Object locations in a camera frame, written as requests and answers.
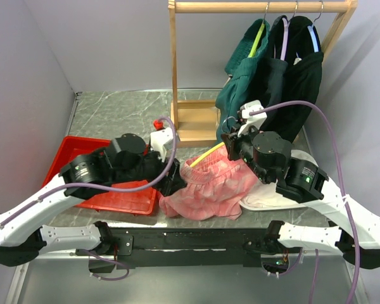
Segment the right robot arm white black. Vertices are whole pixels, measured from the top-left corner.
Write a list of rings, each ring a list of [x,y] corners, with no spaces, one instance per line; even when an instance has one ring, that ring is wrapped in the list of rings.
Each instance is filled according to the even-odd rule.
[[[252,247],[273,255],[288,248],[322,250],[341,255],[363,269],[380,267],[380,217],[341,190],[308,160],[291,155],[292,145],[276,132],[237,127],[221,138],[231,161],[241,160],[263,184],[275,184],[275,193],[326,216],[331,227],[308,227],[273,220],[264,237]]]

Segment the yellow clothes hanger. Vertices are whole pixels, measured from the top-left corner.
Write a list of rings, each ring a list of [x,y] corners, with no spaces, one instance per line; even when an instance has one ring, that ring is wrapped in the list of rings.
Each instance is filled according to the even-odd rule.
[[[221,131],[222,135],[225,133],[225,131],[229,132],[231,128],[228,126],[228,120],[234,120],[237,122],[237,118],[234,116],[227,117],[224,122],[222,123]],[[216,152],[216,150],[219,150],[222,146],[225,146],[225,142],[222,139],[218,144],[216,144],[214,147],[210,148],[208,151],[204,152],[202,155],[200,155],[195,161],[190,164],[191,168],[194,168],[199,163],[201,163],[205,158],[210,156],[212,153]]]

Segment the pink patterned shorts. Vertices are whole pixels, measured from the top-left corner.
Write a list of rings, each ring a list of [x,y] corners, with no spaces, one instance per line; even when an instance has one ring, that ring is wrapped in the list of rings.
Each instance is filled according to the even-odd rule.
[[[195,156],[184,162],[180,175],[187,186],[171,196],[160,196],[160,209],[167,217],[180,215],[190,220],[237,219],[241,214],[239,202],[260,184],[258,177],[244,161],[230,161],[225,146],[192,166],[197,159]]]

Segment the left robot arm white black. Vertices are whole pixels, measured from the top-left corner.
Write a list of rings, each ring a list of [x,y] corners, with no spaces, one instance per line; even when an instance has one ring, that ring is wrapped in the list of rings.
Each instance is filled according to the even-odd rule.
[[[117,192],[116,184],[146,181],[122,188],[122,193],[149,187],[170,196],[186,187],[174,154],[178,137],[171,128],[151,133],[148,144],[135,134],[124,134],[91,153],[76,156],[41,190],[23,203],[0,214],[0,264],[14,267],[41,254],[67,249],[98,255],[115,245],[108,224],[56,228],[46,223],[59,213],[99,194]]]

